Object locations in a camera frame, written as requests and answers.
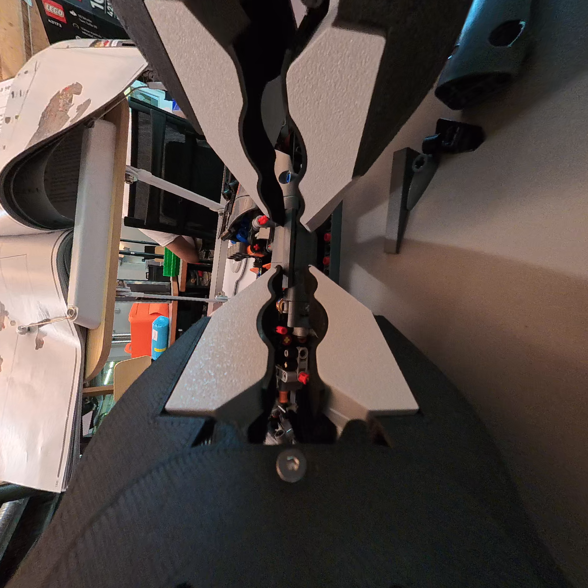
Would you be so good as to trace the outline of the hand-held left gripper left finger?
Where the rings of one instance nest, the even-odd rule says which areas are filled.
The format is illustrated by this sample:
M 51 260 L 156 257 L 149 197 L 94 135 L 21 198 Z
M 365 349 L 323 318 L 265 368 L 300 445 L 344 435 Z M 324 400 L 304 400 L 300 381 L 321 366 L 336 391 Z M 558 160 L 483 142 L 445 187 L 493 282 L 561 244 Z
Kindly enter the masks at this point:
M 208 422 L 234 431 L 241 443 L 251 442 L 249 429 L 264 412 L 274 357 L 262 319 L 281 273 L 280 266 L 268 270 L 203 327 L 165 405 L 164 423 L 182 443 L 194 443 Z

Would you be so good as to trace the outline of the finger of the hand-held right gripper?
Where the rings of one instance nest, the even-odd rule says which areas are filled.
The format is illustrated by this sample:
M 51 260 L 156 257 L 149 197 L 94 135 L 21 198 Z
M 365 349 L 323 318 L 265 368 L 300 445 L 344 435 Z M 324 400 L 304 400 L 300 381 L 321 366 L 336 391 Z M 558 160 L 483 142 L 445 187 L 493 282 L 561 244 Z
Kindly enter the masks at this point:
M 321 25 L 288 68 L 288 110 L 306 154 L 300 223 L 309 231 L 352 182 L 385 45 L 384 33 L 374 29 Z
M 262 97 L 279 74 L 287 2 L 145 1 L 208 143 L 275 224 L 285 223 Z

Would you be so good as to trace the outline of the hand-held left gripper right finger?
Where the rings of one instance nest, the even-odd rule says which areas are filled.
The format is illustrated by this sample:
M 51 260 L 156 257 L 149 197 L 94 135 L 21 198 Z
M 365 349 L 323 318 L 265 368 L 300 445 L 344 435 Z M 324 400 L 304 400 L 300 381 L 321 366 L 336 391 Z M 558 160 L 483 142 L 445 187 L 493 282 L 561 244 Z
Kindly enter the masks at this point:
M 316 349 L 318 376 L 325 386 L 326 417 L 337 437 L 354 420 L 415 415 L 419 405 L 374 314 L 315 266 L 313 294 L 326 312 L 326 334 Z

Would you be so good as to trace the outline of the grey lego car model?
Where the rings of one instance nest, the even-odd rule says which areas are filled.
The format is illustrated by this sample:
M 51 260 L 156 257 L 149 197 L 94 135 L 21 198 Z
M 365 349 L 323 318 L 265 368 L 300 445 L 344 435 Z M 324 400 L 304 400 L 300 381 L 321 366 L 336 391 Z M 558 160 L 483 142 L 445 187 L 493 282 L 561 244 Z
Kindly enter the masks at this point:
M 314 299 L 316 281 L 309 266 L 328 271 L 330 221 L 317 232 L 302 226 L 298 172 L 302 144 L 284 122 L 275 144 L 275 174 L 284 195 L 285 222 L 279 226 L 262 213 L 228 168 L 222 195 L 226 206 L 218 236 L 227 243 L 226 259 L 261 278 L 277 267 L 269 285 L 272 304 L 262 314 L 262 328 L 272 346 L 272 377 L 263 391 L 262 416 L 249 437 L 265 445 L 329 443 L 335 425 L 325 416 L 326 389 L 317 368 L 316 351 L 326 333 L 327 318 Z

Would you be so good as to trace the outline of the grey curved lego panel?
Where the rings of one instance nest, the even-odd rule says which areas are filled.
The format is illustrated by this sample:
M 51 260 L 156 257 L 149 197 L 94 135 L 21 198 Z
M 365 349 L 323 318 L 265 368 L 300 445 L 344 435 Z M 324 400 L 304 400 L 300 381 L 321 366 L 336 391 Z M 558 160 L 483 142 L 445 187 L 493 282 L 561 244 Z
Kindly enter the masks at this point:
M 475 107 L 508 87 L 529 49 L 532 1 L 474 1 L 439 76 L 435 96 L 446 107 Z

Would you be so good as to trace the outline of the black lego set box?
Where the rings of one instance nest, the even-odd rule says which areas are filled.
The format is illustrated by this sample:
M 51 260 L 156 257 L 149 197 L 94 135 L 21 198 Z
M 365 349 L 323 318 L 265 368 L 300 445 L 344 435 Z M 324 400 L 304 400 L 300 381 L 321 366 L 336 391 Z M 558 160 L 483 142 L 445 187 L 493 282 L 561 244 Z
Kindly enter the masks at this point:
M 63 40 L 129 40 L 112 1 L 35 1 L 49 43 Z

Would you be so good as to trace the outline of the lego instruction booklet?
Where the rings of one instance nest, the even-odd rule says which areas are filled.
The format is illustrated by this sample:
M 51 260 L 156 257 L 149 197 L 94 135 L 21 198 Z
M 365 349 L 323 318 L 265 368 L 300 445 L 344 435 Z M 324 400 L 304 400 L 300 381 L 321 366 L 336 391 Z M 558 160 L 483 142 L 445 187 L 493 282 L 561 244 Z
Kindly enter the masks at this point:
M 89 329 L 68 308 L 84 130 L 147 69 L 129 40 L 66 40 L 1 83 L 1 481 L 62 492 Z

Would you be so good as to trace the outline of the blue cylindrical pack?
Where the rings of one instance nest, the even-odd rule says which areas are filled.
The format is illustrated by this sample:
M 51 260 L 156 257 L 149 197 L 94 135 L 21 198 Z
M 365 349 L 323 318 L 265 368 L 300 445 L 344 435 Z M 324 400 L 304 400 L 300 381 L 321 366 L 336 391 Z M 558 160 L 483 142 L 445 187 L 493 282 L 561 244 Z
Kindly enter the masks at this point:
M 170 319 L 159 315 L 151 326 L 151 358 L 157 360 L 169 346 Z

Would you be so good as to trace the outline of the white desk lamp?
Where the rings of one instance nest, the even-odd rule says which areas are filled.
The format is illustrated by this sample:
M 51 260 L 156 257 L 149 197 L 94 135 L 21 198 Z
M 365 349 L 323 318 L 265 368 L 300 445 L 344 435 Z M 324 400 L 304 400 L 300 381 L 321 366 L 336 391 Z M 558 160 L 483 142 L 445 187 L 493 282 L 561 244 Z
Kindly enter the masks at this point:
M 229 300 L 242 297 L 239 292 L 228 296 L 219 296 L 224 290 L 222 289 L 223 283 L 217 284 L 217 281 L 219 279 L 224 281 L 227 261 L 236 256 L 242 261 L 245 268 L 248 263 L 254 265 L 257 262 L 259 268 L 257 268 L 258 272 L 254 281 L 262 276 L 264 264 L 268 261 L 271 253 L 268 242 L 271 240 L 273 222 L 265 212 L 262 212 L 254 198 L 247 194 L 241 186 L 238 186 L 232 199 L 216 202 L 133 166 L 126 167 L 126 178 L 128 178 L 128 183 L 148 184 L 163 192 L 201 205 L 217 214 L 217 225 L 212 238 L 215 256 L 212 263 L 209 297 L 201 299 L 201 302 L 205 301 L 208 304 L 208 316 Z

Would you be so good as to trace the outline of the white book holder plate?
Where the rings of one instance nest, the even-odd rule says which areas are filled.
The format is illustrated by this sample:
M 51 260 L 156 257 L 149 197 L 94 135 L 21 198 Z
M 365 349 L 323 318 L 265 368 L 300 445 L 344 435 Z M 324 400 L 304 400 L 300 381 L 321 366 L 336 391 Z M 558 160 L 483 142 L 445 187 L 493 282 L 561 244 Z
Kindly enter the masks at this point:
M 87 329 L 99 327 L 104 305 L 115 142 L 116 127 L 104 120 L 82 136 L 67 301 Z

